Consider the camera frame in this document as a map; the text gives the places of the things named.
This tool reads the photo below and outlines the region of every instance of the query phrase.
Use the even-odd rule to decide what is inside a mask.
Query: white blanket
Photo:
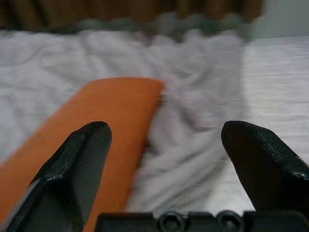
[[[0,158],[8,158],[85,83],[158,78],[167,83],[164,102],[128,210],[202,210],[216,179],[212,173],[225,157],[221,127],[243,115],[241,55],[242,41],[233,32],[205,37],[193,30],[183,43],[126,32],[3,33]]]

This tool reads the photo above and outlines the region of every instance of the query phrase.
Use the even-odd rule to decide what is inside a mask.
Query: orange cushion
[[[160,81],[133,77],[104,79],[86,85],[1,167],[0,223],[68,135],[91,121],[109,124],[112,146],[84,231],[94,231],[101,212],[123,211],[162,89]]]

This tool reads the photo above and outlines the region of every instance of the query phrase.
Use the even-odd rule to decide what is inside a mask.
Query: white bedsheet
[[[276,132],[307,161],[308,41],[257,41],[246,46],[243,59],[249,121]],[[0,160],[83,84],[153,76],[167,81],[166,103],[155,116],[149,135],[153,147],[146,152],[128,210],[253,209],[220,146],[223,122],[242,117],[240,46],[233,33],[205,38],[197,31],[189,32],[183,44],[157,36],[151,46],[138,33],[2,34]],[[188,157],[194,159],[182,161]],[[166,181],[158,184],[159,178]]]

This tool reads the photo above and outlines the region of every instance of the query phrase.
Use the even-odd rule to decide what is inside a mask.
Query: white wall
[[[309,35],[309,0],[265,0],[264,15],[249,31],[250,39]]]

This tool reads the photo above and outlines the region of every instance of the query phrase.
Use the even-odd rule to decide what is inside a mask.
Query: brown curtain
[[[61,27],[87,18],[107,21],[124,17],[147,23],[165,12],[177,12],[180,18],[202,13],[210,19],[237,13],[251,22],[261,15],[262,3],[263,0],[0,0],[0,26],[13,21],[35,29]]]

